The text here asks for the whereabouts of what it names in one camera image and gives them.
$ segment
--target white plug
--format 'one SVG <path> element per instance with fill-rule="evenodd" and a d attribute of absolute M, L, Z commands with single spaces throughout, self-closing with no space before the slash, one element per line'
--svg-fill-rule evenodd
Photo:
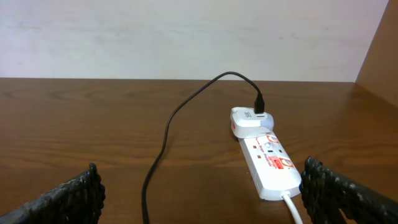
<path fill-rule="evenodd" d="M 238 138 L 265 136 L 274 129 L 271 114 L 255 114 L 253 108 L 235 107 L 231 110 L 231 128 Z"/>
<path fill-rule="evenodd" d="M 231 129 L 242 147 L 261 199 L 283 200 L 300 193 L 300 173 L 272 131 L 274 120 L 252 108 L 233 108 Z"/>

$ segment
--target wooden table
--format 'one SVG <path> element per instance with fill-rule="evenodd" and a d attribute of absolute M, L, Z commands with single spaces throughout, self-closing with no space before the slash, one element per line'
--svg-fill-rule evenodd
<path fill-rule="evenodd" d="M 140 223 L 141 186 L 170 113 L 206 81 L 0 79 L 0 213 L 95 162 L 106 187 L 100 223 Z M 299 171 L 308 156 L 398 200 L 398 109 L 352 83 L 256 82 Z M 152 223 L 292 223 L 262 202 L 229 130 L 252 107 L 243 81 L 219 81 L 174 118 L 148 188 Z M 310 223 L 300 196 L 293 198 Z"/>

